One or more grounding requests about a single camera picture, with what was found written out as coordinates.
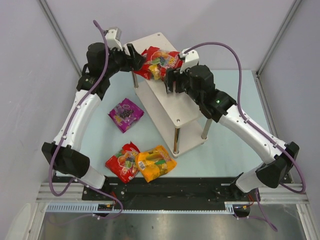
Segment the red candy bag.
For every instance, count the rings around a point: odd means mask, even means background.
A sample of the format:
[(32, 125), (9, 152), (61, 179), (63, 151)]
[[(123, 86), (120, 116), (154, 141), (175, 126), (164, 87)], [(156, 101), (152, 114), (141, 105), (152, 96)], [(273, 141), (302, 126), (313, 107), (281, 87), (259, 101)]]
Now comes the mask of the red candy bag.
[(140, 153), (132, 142), (126, 143), (105, 162), (105, 167), (114, 173), (123, 183), (133, 180), (139, 172), (136, 165), (136, 156)]
[(141, 55), (146, 61), (141, 69), (134, 73), (147, 80), (164, 81), (167, 69), (177, 69), (183, 64), (178, 51), (167, 51), (155, 46), (145, 49)]

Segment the orange mango candy bag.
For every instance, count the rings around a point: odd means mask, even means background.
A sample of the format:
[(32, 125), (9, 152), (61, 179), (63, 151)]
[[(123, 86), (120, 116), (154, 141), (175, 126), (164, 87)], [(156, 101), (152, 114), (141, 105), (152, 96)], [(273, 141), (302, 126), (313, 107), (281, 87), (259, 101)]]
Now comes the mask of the orange mango candy bag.
[(147, 183), (166, 175), (177, 166), (162, 145), (140, 152), (135, 157), (135, 164)]

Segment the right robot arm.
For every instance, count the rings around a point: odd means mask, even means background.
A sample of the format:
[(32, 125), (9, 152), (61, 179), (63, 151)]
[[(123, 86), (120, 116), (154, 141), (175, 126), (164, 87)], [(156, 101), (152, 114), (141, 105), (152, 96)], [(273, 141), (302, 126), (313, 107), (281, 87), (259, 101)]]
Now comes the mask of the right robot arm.
[(293, 167), (300, 147), (286, 143), (250, 119), (229, 94), (216, 88), (214, 75), (206, 65), (195, 65), (181, 72), (169, 68), (164, 78), (167, 93), (186, 93), (207, 118), (228, 128), (247, 143), (262, 164), (241, 173), (231, 183), (237, 194), (267, 186), (275, 189)]

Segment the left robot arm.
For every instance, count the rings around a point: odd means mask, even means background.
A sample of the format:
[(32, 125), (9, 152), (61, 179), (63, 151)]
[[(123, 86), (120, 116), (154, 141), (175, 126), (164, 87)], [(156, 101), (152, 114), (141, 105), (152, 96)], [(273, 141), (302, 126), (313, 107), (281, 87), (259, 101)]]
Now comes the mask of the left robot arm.
[(91, 166), (90, 158), (80, 152), (91, 117), (110, 86), (110, 78), (118, 72), (138, 71), (146, 59), (132, 43), (118, 49), (97, 42), (88, 46), (87, 63), (76, 86), (71, 110), (59, 134), (52, 142), (44, 142), (41, 151), (49, 170), (57, 171), (96, 189), (108, 191), (105, 175)]

